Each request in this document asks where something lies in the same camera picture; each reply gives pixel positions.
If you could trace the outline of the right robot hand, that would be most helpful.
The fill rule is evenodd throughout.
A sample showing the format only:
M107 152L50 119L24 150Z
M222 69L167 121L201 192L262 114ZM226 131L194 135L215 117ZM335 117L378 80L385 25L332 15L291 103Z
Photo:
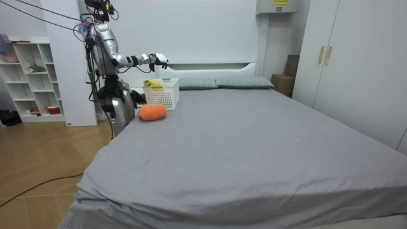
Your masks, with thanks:
M160 66L162 69L168 68L169 60L162 53L149 54L149 68L155 72L155 66Z

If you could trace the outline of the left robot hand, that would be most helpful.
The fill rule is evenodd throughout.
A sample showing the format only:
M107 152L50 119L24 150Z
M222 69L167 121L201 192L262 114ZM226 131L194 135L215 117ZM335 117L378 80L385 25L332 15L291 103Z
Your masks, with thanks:
M136 92L135 90L131 90L130 96L132 98L134 107L137 108L138 104L147 104L146 98L144 95L141 95L140 93Z

